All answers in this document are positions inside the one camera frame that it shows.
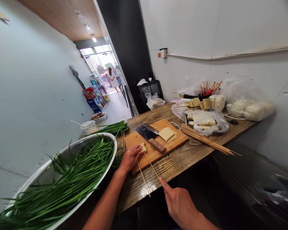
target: wooden knife handle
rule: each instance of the wooden knife handle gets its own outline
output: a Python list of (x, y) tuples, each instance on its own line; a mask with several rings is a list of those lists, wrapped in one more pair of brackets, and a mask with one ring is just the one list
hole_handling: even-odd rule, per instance
[(154, 146), (155, 149), (160, 153), (164, 153), (166, 151), (166, 148), (160, 145), (158, 142), (156, 142), (153, 138), (149, 139), (148, 143)]

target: wooden ceiling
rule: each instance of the wooden ceiling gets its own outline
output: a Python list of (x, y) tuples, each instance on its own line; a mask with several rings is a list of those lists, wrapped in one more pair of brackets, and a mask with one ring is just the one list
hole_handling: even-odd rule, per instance
[(17, 0), (73, 42), (103, 37), (93, 0)]

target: chive bundle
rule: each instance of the chive bundle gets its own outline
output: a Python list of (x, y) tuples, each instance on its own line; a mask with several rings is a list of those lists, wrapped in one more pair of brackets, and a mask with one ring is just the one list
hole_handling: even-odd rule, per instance
[[(105, 126), (105, 128), (98, 130), (92, 134), (96, 134), (96, 133), (111, 133), (113, 136), (117, 137), (120, 135), (121, 131), (124, 132), (128, 129), (128, 123), (125, 123), (124, 121), (120, 121), (118, 123), (112, 124), (112, 125), (107, 125)], [(80, 138), (92, 135), (92, 134), (88, 134), (88, 135), (83, 135)]]
[(4, 198), (14, 204), (0, 214), (0, 230), (43, 230), (52, 226), (94, 190), (113, 151), (114, 142), (102, 136), (89, 141), (73, 160), (57, 154), (52, 166), (62, 176), (51, 184), (32, 185), (16, 199)]

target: hand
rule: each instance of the hand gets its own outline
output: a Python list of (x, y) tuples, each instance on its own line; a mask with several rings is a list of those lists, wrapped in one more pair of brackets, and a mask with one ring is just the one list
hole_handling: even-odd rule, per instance
[(171, 188), (163, 178), (160, 178), (160, 183), (170, 216), (181, 229), (193, 229), (200, 212), (193, 204), (189, 192), (184, 188)]
[(118, 170), (123, 172), (125, 175), (130, 172), (130, 170), (135, 166), (138, 161), (138, 158), (143, 154), (141, 152), (142, 146), (135, 145), (128, 149), (123, 155), (121, 164), (119, 165)]

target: tree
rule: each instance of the tree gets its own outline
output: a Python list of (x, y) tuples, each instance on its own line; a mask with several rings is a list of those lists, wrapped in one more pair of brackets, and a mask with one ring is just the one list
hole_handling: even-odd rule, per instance
[(114, 66), (111, 62), (108, 62), (107, 64), (105, 64), (105, 67), (107, 68), (107, 70), (109, 69), (109, 67), (111, 67), (112, 70), (114, 70)]
[(97, 65), (96, 68), (99, 74), (102, 74), (106, 71), (106, 69), (102, 65)]

